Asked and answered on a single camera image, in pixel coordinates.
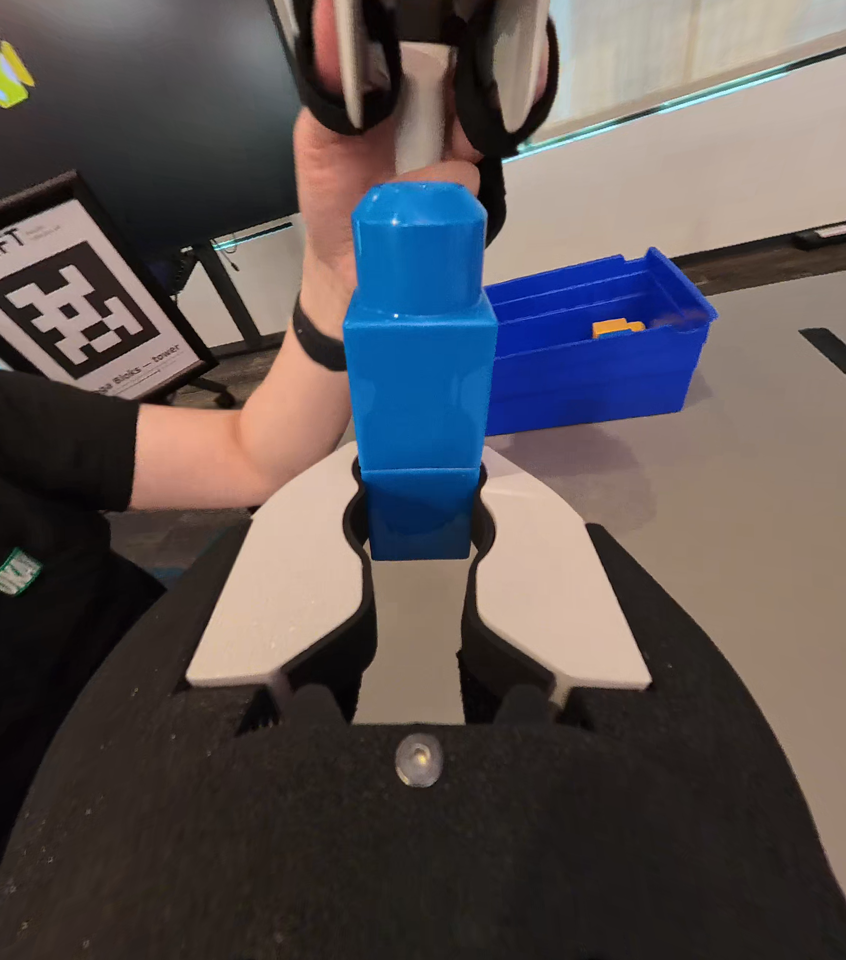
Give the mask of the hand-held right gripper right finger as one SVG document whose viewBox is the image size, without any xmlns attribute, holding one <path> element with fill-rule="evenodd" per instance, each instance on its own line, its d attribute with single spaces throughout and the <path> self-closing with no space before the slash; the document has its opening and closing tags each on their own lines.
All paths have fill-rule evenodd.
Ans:
<svg viewBox="0 0 846 960">
<path fill-rule="evenodd" d="M 584 519 L 498 451 L 482 453 L 461 616 L 464 720 L 491 722 L 517 687 L 540 692 L 556 714 L 575 690 L 649 690 Z"/>
</svg>

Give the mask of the black wristband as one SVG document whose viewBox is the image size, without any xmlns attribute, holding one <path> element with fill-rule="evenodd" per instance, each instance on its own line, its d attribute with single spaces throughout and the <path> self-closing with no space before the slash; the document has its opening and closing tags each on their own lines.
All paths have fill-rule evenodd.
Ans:
<svg viewBox="0 0 846 960">
<path fill-rule="evenodd" d="M 298 294 L 292 314 L 292 330 L 302 351 L 318 366 L 335 374 L 347 371 L 347 358 L 341 338 L 322 332 L 313 323 Z"/>
</svg>

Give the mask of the window with blinds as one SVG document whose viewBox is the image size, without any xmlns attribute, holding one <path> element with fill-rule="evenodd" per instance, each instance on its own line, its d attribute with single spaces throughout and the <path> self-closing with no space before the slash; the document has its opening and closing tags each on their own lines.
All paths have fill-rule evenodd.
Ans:
<svg viewBox="0 0 846 960">
<path fill-rule="evenodd" d="M 846 48 L 846 1 L 556 1 L 560 77 L 526 149 Z"/>
</svg>

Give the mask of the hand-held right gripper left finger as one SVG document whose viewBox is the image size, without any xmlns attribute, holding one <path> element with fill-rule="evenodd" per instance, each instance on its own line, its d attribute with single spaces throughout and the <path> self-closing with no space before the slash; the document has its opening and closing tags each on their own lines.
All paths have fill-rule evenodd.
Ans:
<svg viewBox="0 0 846 960">
<path fill-rule="evenodd" d="M 253 515 L 186 672 L 196 689 L 304 687 L 356 714 L 378 650 L 366 491 L 350 441 Z"/>
</svg>

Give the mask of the blue toy block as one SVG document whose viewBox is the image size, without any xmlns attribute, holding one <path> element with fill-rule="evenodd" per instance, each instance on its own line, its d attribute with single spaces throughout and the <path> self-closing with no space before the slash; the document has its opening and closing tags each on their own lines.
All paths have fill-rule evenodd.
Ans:
<svg viewBox="0 0 846 960">
<path fill-rule="evenodd" d="M 467 558 L 479 477 L 478 466 L 364 470 L 373 560 Z"/>
<path fill-rule="evenodd" d="M 455 182 L 382 184 L 353 213 L 343 333 L 365 474 L 479 467 L 499 328 L 482 286 L 486 227 Z"/>
</svg>

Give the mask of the large black display screen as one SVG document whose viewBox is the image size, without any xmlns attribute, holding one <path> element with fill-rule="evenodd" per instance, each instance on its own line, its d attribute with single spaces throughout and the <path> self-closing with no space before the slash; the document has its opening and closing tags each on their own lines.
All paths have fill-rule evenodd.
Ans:
<svg viewBox="0 0 846 960">
<path fill-rule="evenodd" d="M 262 1 L 0 1 L 36 81 L 0 107 L 0 200 L 69 171 L 148 255 L 299 210 L 300 108 Z"/>
</svg>

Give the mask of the green white tag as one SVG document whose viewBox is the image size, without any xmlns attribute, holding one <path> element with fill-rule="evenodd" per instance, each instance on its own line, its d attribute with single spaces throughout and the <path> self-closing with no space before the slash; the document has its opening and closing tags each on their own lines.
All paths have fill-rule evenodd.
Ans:
<svg viewBox="0 0 846 960">
<path fill-rule="evenodd" d="M 20 596 L 42 574 L 44 565 L 21 548 L 14 548 L 0 565 L 0 594 Z"/>
</svg>

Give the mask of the person's left hand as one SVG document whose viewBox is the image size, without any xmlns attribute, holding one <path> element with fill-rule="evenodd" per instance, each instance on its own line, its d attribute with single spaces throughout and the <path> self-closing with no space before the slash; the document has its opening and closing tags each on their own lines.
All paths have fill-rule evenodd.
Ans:
<svg viewBox="0 0 846 960">
<path fill-rule="evenodd" d="M 477 195 L 481 154 L 457 118 L 452 80 L 443 80 L 444 143 L 439 162 L 396 170 L 395 119 L 360 136 L 323 126 L 307 105 L 294 126 L 294 161 L 299 210 L 306 230 L 300 305 L 321 333 L 341 340 L 357 285 L 352 213 L 367 191 L 389 182 L 440 182 Z"/>
</svg>

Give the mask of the framed marker sign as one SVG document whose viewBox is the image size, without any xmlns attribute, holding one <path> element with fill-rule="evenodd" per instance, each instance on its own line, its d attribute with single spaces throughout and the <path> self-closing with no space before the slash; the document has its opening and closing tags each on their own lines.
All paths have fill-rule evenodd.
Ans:
<svg viewBox="0 0 846 960">
<path fill-rule="evenodd" d="M 0 199 L 0 363 L 141 402 L 217 365 L 76 171 Z"/>
</svg>

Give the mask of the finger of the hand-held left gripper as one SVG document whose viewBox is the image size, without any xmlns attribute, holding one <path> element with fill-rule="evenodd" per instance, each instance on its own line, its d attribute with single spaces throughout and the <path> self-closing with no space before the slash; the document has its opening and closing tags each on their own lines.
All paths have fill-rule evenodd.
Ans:
<svg viewBox="0 0 846 960">
<path fill-rule="evenodd" d="M 367 130 L 370 95 L 387 91 L 383 49 L 370 39 L 361 1 L 335 1 L 334 24 L 345 113 L 356 130 Z"/>
<path fill-rule="evenodd" d="M 525 125 L 537 100 L 546 71 L 548 20 L 548 1 L 499 1 L 491 14 L 492 79 L 509 134 Z"/>
</svg>

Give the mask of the blue plastic bin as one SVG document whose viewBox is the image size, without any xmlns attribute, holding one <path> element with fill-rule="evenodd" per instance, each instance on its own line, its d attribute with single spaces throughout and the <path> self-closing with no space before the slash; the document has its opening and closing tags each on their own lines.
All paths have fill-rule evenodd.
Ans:
<svg viewBox="0 0 846 960">
<path fill-rule="evenodd" d="M 679 412 L 717 310 L 656 247 L 492 284 L 487 436 Z M 626 318 L 642 332 L 592 339 Z"/>
</svg>

